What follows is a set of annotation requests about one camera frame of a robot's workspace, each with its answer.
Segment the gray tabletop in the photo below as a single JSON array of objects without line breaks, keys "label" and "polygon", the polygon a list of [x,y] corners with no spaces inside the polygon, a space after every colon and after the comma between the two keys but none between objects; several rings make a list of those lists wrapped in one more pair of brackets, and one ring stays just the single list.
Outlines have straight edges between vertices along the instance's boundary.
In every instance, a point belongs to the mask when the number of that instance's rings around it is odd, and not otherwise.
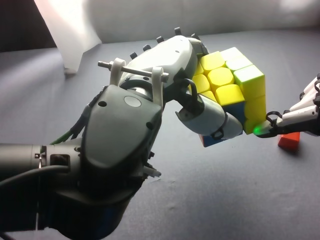
[{"label": "gray tabletop", "polygon": [[[202,36],[210,52],[237,47],[266,75],[267,110],[299,100],[320,72],[320,31],[273,30]],[[84,53],[65,79],[57,49],[0,53],[0,142],[48,144],[68,130],[110,72],[98,61],[130,60],[155,40],[111,43]],[[150,163],[162,172],[130,202],[109,240],[320,239],[319,139],[300,138],[298,155],[278,139],[240,135],[208,148],[165,107]],[[15,232],[19,239],[65,239],[56,230]]]}]

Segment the yellow tile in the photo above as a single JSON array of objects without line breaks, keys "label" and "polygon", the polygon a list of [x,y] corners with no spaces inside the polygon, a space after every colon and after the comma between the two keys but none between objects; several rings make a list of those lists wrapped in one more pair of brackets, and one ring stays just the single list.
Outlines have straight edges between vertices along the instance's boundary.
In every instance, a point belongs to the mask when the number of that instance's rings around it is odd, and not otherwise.
[{"label": "yellow tile", "polygon": [[210,84],[205,75],[202,75],[202,74],[196,75],[192,78],[192,81],[196,86],[196,91],[198,92],[198,94],[204,93],[210,90]]},{"label": "yellow tile", "polygon": [[212,92],[216,92],[217,88],[233,84],[235,82],[232,72],[225,67],[219,67],[209,72],[208,81],[211,86]]},{"label": "yellow tile", "polygon": [[212,91],[203,92],[203,93],[201,93],[201,95],[203,95],[203,96],[205,96],[205,97],[217,102],[217,100],[215,98],[215,95],[214,95],[214,93]]},{"label": "yellow tile", "polygon": [[221,106],[244,102],[245,98],[236,84],[230,84],[219,87],[215,91],[215,99]]},{"label": "yellow tile", "polygon": [[204,70],[204,75],[206,76],[211,70],[224,67],[226,65],[226,62],[219,51],[201,57],[200,63]]},{"label": "yellow tile", "polygon": [[194,75],[196,76],[199,74],[204,74],[204,69],[202,68],[202,66],[200,64],[200,61],[198,62],[198,65],[196,66]]},{"label": "yellow tile", "polygon": [[234,72],[236,70],[243,69],[245,67],[252,65],[252,62],[248,58],[242,55],[226,61],[225,65],[228,69]]},{"label": "yellow tile", "polygon": [[263,122],[266,120],[266,114],[266,96],[247,101],[244,105],[244,115],[249,120]]},{"label": "yellow tile", "polygon": [[243,130],[247,135],[252,134],[254,128],[260,123],[261,122],[256,122],[256,121],[252,121],[252,120],[247,119],[244,122]]},{"label": "yellow tile", "polygon": [[232,47],[232,48],[229,48],[227,50],[222,51],[221,55],[222,55],[222,58],[224,59],[224,61],[229,61],[229,60],[235,59],[237,57],[240,57],[243,54],[236,47]]},{"label": "yellow tile", "polygon": [[233,75],[246,101],[266,95],[265,75],[255,65],[236,70]]}]

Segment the metal rod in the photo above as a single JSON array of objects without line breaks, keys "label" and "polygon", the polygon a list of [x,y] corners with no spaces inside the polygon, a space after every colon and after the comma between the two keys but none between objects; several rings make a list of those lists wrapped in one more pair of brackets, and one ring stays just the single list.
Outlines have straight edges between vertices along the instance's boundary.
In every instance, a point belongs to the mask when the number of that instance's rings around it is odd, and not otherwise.
[{"label": "metal rod", "polygon": [[[111,71],[112,63],[98,61],[98,66],[109,69]],[[141,75],[141,76],[148,77],[148,78],[152,77],[152,72],[150,72],[150,71],[137,70],[137,69],[133,69],[133,68],[126,67],[126,66],[123,66],[121,68],[121,71],[125,72],[125,73],[129,73],[129,74]],[[169,78],[169,73],[164,72],[162,74],[161,81],[166,83],[168,81],[168,78]]]}]

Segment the green wire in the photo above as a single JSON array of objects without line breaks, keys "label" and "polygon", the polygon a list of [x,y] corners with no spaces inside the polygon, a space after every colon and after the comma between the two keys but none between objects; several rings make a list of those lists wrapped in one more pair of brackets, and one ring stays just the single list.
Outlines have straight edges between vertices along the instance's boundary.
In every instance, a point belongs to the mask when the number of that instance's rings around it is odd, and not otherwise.
[{"label": "green wire", "polygon": [[68,138],[70,138],[72,135],[71,131],[67,131],[65,134],[63,134],[61,137],[57,138],[56,140],[54,140],[52,143],[50,143],[50,145],[55,145],[55,144],[60,144],[62,142],[65,142],[68,140]]}]

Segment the red block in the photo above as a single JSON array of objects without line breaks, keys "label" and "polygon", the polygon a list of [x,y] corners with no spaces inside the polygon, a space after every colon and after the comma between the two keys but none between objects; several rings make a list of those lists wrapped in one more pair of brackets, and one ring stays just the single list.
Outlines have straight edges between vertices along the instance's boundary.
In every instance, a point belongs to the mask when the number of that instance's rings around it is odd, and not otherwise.
[{"label": "red block", "polygon": [[289,151],[296,151],[298,150],[299,140],[300,132],[284,134],[280,136],[278,146]]}]

